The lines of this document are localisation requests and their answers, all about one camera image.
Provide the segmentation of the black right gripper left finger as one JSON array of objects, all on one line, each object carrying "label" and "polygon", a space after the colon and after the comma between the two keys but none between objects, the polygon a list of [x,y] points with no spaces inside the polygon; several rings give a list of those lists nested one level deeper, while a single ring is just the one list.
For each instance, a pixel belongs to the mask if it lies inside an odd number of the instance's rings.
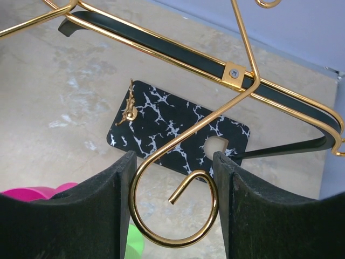
[{"label": "black right gripper left finger", "polygon": [[51,199],[2,195],[1,258],[124,258],[136,165],[136,153],[129,151]]}]

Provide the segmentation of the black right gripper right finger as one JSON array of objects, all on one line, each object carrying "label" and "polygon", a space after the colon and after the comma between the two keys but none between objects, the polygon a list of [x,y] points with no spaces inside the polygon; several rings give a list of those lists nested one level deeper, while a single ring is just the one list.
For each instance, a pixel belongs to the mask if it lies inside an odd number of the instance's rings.
[{"label": "black right gripper right finger", "polygon": [[227,258],[344,258],[344,194],[314,200],[213,155]]}]

